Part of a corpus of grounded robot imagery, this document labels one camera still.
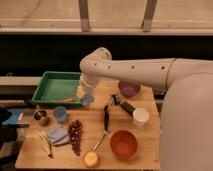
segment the small bowl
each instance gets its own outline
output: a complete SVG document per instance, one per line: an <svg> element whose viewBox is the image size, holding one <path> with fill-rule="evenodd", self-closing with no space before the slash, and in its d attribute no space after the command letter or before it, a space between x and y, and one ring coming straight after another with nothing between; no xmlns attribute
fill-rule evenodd
<svg viewBox="0 0 213 171"><path fill-rule="evenodd" d="M123 96L130 98L139 93L139 91L141 90L141 86L125 81L119 81L118 89Z"/></svg>
<svg viewBox="0 0 213 171"><path fill-rule="evenodd" d="M45 110L39 110L34 114L34 119L38 121L40 125L46 125L49 122L49 117Z"/></svg>
<svg viewBox="0 0 213 171"><path fill-rule="evenodd" d="M112 135L110 147L118 159L127 160L137 151L137 140L131 132L119 130Z"/></svg>

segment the grapes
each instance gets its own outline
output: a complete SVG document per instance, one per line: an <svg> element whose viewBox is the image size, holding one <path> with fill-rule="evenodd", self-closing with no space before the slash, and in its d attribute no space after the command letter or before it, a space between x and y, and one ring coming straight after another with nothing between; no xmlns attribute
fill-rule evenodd
<svg viewBox="0 0 213 171"><path fill-rule="evenodd" d="M81 152L81 135L82 135L82 123L79 120L71 122L68 126L69 141L72 145L73 152L80 156Z"/></svg>

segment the white cup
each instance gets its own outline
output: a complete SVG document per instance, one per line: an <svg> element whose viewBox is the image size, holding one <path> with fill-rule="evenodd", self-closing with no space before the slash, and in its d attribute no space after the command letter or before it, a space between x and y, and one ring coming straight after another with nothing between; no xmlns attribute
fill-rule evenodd
<svg viewBox="0 0 213 171"><path fill-rule="evenodd" d="M149 112L145 108L136 108L133 111L133 124L141 127L149 120L149 117Z"/></svg>

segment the blue cup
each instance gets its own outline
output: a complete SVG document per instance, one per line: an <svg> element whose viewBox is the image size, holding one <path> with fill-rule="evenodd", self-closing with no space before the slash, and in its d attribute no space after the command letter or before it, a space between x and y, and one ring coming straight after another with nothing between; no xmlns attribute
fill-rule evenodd
<svg viewBox="0 0 213 171"><path fill-rule="evenodd" d="M67 109L64 106L55 107L53 115L60 123L65 123L67 121Z"/></svg>

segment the green plastic tray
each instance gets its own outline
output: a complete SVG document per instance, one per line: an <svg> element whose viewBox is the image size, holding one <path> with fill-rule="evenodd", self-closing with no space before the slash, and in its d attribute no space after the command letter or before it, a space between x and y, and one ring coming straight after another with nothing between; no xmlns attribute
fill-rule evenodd
<svg viewBox="0 0 213 171"><path fill-rule="evenodd" d="M42 106L83 106L76 92L79 85L80 73L46 71L33 95L32 101ZM73 98L72 102L63 99Z"/></svg>

